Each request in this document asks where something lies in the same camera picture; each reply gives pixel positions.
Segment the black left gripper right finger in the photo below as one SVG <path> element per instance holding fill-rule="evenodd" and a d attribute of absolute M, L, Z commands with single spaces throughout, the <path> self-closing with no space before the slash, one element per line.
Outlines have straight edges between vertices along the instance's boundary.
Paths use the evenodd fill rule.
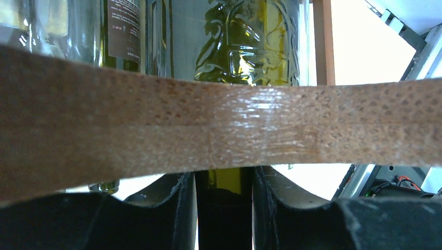
<path fill-rule="evenodd" d="M 253 177 L 256 249 L 441 249 L 441 200 L 328 201 L 270 166 Z"/>

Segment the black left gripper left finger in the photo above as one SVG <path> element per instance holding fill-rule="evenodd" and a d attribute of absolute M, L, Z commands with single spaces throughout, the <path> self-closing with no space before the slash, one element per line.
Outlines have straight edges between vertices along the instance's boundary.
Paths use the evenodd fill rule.
<path fill-rule="evenodd" d="M 121 201 L 61 193 L 1 209 L 1 249 L 192 249 L 192 173 L 165 174 Z"/>

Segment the wooden wine rack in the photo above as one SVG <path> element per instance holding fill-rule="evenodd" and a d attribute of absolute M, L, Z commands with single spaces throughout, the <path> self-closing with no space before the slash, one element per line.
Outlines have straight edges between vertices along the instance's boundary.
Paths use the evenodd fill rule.
<path fill-rule="evenodd" d="M 441 79 L 229 84 L 1 46 L 1 200 L 158 173 L 276 164 L 441 166 Z"/>

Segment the dark wine bottle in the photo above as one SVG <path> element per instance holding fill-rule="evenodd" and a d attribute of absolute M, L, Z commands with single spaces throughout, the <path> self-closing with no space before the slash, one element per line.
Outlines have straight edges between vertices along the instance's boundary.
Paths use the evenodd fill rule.
<path fill-rule="evenodd" d="M 67 58 L 140 72 L 139 1 L 68 1 Z"/>
<path fill-rule="evenodd" d="M 147 1 L 147 72 L 229 84 L 297 86 L 306 1 Z M 199 249 L 252 248 L 253 167 L 194 174 Z"/>

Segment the dark wine bottle front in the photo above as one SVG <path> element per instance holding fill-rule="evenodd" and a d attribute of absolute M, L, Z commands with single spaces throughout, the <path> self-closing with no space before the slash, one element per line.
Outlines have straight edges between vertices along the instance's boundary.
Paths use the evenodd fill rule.
<path fill-rule="evenodd" d="M 140 72 L 139 1 L 68 1 L 67 58 Z"/>

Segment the small clear glass bottle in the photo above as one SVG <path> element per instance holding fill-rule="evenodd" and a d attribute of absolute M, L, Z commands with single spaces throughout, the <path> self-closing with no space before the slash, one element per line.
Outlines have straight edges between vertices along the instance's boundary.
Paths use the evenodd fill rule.
<path fill-rule="evenodd" d="M 99 1 L 1 1 L 1 44 L 99 65 Z"/>

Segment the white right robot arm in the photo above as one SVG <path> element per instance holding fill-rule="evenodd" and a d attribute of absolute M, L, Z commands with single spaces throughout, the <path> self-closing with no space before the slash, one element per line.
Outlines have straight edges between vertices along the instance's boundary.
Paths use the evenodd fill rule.
<path fill-rule="evenodd" d="M 409 178 L 394 178 L 392 181 L 375 179 L 371 187 L 362 196 L 365 197 L 409 197 L 432 198 L 436 194 L 423 191 Z"/>

